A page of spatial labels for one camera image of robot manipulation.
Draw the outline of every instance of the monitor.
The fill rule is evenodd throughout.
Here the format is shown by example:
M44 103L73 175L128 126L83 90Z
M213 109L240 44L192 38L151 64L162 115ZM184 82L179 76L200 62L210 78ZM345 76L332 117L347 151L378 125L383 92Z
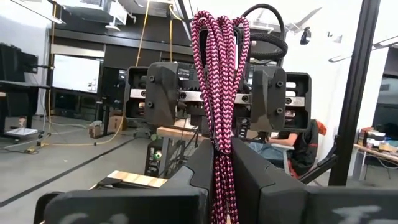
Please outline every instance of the monitor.
M53 87L97 93L101 61L66 55L55 55L54 67Z

